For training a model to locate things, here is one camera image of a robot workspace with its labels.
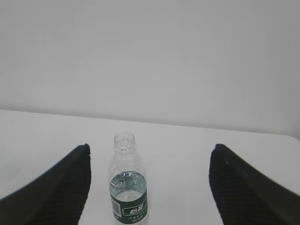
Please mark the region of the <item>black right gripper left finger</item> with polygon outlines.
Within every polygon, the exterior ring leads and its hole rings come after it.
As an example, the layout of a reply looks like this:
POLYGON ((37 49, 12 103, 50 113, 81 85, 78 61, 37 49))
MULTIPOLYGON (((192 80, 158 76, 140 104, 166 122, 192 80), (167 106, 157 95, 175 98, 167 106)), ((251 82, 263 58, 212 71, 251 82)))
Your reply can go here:
POLYGON ((79 145, 0 200, 2 225, 77 225, 91 186, 90 146, 79 145))

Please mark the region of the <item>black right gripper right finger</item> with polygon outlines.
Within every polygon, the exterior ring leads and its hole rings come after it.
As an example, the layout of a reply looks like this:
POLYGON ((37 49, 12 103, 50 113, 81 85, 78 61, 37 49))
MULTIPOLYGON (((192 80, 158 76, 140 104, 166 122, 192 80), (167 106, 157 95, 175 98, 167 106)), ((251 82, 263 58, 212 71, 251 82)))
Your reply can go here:
POLYGON ((224 144, 210 156, 209 185, 224 225, 298 225, 300 196, 224 144))

